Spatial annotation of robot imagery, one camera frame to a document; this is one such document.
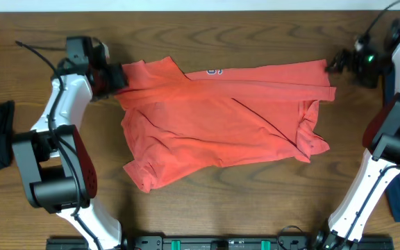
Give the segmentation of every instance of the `red t-shirt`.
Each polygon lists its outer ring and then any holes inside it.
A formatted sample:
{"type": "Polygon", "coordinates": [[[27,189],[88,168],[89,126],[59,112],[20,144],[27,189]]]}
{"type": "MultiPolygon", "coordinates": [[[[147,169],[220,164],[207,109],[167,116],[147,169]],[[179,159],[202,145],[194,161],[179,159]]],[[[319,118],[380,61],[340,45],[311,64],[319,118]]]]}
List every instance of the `red t-shirt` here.
{"type": "Polygon", "coordinates": [[[172,61],[123,65],[116,95],[134,161],[124,169],[149,192],[207,166],[310,156],[329,149],[313,133],[319,100],[332,101],[325,60],[184,74],[172,61]]]}

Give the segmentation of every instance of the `printed logo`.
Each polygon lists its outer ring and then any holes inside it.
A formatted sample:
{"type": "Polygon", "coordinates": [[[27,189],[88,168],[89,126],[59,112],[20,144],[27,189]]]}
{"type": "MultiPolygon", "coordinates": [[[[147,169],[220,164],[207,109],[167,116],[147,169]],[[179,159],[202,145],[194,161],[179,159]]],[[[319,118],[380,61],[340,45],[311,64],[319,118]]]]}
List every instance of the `printed logo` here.
{"type": "Polygon", "coordinates": [[[208,74],[223,74],[223,69],[210,69],[206,70],[206,73],[208,74]]]}

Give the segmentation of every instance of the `green connector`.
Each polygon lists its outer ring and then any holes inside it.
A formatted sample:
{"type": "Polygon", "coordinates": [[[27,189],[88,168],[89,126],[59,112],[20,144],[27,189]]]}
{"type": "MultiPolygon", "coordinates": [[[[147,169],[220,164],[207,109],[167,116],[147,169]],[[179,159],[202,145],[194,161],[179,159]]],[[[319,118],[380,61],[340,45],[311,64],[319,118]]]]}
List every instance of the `green connector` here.
{"type": "Polygon", "coordinates": [[[181,248],[180,240],[172,240],[171,250],[180,250],[180,248],[181,248]]]}
{"type": "Polygon", "coordinates": [[[271,250],[271,242],[268,240],[262,240],[262,250],[271,250]]]}

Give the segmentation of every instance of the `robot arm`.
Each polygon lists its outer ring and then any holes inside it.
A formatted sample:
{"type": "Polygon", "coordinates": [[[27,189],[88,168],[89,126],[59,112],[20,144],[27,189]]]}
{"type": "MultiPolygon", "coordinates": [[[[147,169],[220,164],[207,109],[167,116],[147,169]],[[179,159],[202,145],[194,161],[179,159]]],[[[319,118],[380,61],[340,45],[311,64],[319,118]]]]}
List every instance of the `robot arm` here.
{"type": "MultiPolygon", "coordinates": [[[[395,21],[385,41],[385,47],[392,51],[391,56],[375,61],[377,53],[367,43],[360,47],[358,44],[351,55],[339,56],[335,61],[344,58],[347,61],[338,62],[355,65],[351,70],[357,74],[360,84],[366,87],[374,86],[371,80],[377,78],[368,77],[369,72],[373,75],[383,74],[384,69],[392,68],[395,73],[394,82],[386,83],[385,88],[391,87],[395,96],[365,131],[362,144],[366,149],[360,170],[344,200],[330,216],[326,237],[316,242],[316,249],[333,249],[337,245],[344,249],[355,247],[374,206],[391,180],[400,173],[400,168],[396,167],[400,165],[400,22],[395,21]],[[351,244],[342,246],[340,239],[350,241],[351,244]]],[[[337,68],[341,69],[340,65],[333,65],[330,69],[337,68]]]]}
{"type": "Polygon", "coordinates": [[[94,47],[90,37],[69,37],[66,49],[67,58],[58,67],[65,86],[61,95],[58,94],[60,81],[55,76],[51,97],[41,118],[31,131],[17,134],[12,147],[24,191],[33,207],[43,207],[69,221],[87,240],[89,249],[115,249],[121,246],[122,228],[95,197],[97,175],[78,129],[89,102],[126,86],[126,81],[121,65],[107,63],[109,55],[104,44],[94,47]],[[66,142],[59,143],[69,156],[76,176],[63,159],[63,152],[51,140],[48,119],[55,102],[54,133],[66,142]],[[62,158],[61,166],[41,168],[40,162],[54,157],[62,158]],[[80,185],[80,194],[76,185],[80,185]],[[77,195],[80,195],[81,208],[74,215],[77,195]]]}

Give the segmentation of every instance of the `wooden table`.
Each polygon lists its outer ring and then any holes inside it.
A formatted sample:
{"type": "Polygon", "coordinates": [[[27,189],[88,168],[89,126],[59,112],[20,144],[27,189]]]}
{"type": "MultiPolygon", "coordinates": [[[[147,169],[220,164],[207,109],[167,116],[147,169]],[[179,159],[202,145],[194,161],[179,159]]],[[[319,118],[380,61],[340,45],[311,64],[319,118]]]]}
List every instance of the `wooden table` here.
{"type": "MultiPolygon", "coordinates": [[[[172,56],[184,72],[257,67],[326,58],[353,46],[377,12],[93,12],[0,13],[0,102],[16,102],[14,130],[28,131],[49,99],[51,70],[15,46],[63,47],[68,35],[91,35],[110,47],[112,60],[151,62],[172,56]]],[[[400,12],[388,13],[373,31],[400,12]]],[[[63,52],[45,51],[57,63],[63,52]]],[[[133,159],[114,99],[91,103],[81,136],[97,169],[98,197],[127,233],[166,235],[275,235],[294,224],[316,231],[340,204],[363,153],[361,138],[381,107],[381,91],[332,76],[336,100],[322,103],[316,132],[331,150],[306,164],[294,159],[219,169],[208,167],[145,194],[122,166],[133,159]]],[[[383,197],[366,233],[389,233],[400,249],[383,197]]],[[[28,204],[16,164],[0,171],[0,249],[44,249],[50,235],[78,235],[70,224],[28,204]]]]}

